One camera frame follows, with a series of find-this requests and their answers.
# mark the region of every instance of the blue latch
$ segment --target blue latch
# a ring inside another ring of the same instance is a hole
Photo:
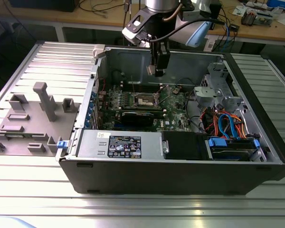
[[[209,147],[212,146],[227,146],[227,142],[225,139],[221,139],[221,138],[210,138],[208,140],[209,143]]]
[[[68,148],[68,140],[57,142],[58,149],[67,149]]]
[[[261,145],[260,145],[260,142],[257,139],[255,139],[253,142],[255,143],[255,146],[257,148],[260,148]]]

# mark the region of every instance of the electronic component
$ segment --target electronic component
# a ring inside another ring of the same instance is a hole
[[[227,140],[210,138],[211,154],[216,161],[249,161],[249,157],[260,147],[258,140]]]
[[[164,154],[165,159],[174,160],[208,160],[208,152],[205,144],[206,135],[192,132],[161,133],[162,140],[169,146],[169,152]]]
[[[135,96],[135,102],[139,106],[155,106],[158,104],[158,98],[152,94],[137,94]]]
[[[152,126],[154,121],[154,115],[151,113],[132,113],[124,112],[121,115],[121,122],[124,125],[131,126]]]
[[[230,24],[229,25],[229,31],[238,32],[238,30],[239,30],[239,26],[238,25],[235,25],[235,24]]]
[[[15,8],[33,8],[58,10],[63,12],[73,12],[80,0],[9,0],[12,7]]]

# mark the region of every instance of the slotted metal surface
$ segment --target slotted metal surface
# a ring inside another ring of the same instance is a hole
[[[71,50],[76,47],[61,43],[46,43],[44,46]],[[83,45],[80,48],[92,47]],[[28,65],[36,60],[37,53],[38,50]],[[79,91],[84,90],[82,86],[88,74],[68,74],[65,71],[56,74],[49,68],[46,70],[48,73],[27,73],[24,69],[15,85],[27,86],[25,93],[29,99],[38,100],[31,93],[31,80],[44,80],[54,88],[56,100],[68,95],[77,102],[81,101],[82,95],[71,95],[68,91],[74,89],[81,94]],[[0,101],[0,118],[10,107],[6,100],[13,89],[14,86]],[[271,104],[264,107],[269,111],[275,110]],[[0,215],[18,217],[38,228],[285,227],[285,178],[279,182],[268,181],[246,196],[83,195],[73,190],[55,158],[0,156]]]
[[[261,56],[232,56],[285,142],[285,77]]]

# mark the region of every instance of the metal bracket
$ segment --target metal bracket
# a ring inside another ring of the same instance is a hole
[[[141,28],[148,22],[148,20],[156,15],[156,12],[150,11],[147,7],[141,9],[133,18],[128,22],[126,25],[127,29],[132,33],[137,33],[141,30]],[[134,22],[137,19],[143,19],[143,21],[140,24],[135,25]]]
[[[169,144],[168,141],[162,141],[162,152],[164,154],[168,154],[169,153]]]

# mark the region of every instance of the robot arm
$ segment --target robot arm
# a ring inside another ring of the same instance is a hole
[[[134,45],[150,47],[148,74],[163,76],[170,52],[168,38],[197,47],[212,22],[211,0],[146,0],[141,9],[123,29],[125,38]]]

